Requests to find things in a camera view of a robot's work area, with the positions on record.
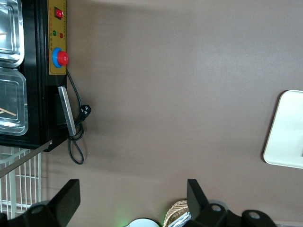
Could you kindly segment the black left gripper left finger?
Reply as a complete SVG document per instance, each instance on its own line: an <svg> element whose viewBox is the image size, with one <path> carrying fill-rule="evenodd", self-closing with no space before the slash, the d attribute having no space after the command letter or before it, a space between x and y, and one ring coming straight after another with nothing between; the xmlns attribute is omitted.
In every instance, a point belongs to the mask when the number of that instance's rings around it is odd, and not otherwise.
<svg viewBox="0 0 303 227"><path fill-rule="evenodd" d="M80 181L70 179L50 200L34 204L22 215L8 219L0 214L2 227L65 227L80 205Z"/></svg>

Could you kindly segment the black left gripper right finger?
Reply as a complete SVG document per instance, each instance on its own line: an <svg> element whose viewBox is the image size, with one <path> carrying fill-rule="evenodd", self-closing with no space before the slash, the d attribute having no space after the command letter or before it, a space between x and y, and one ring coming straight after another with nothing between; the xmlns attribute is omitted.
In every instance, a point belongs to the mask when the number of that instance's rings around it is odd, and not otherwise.
<svg viewBox="0 0 303 227"><path fill-rule="evenodd" d="M238 216L214 202L210 203L196 179L187 181L188 227L275 227L274 221L259 210L245 210Z"/></svg>

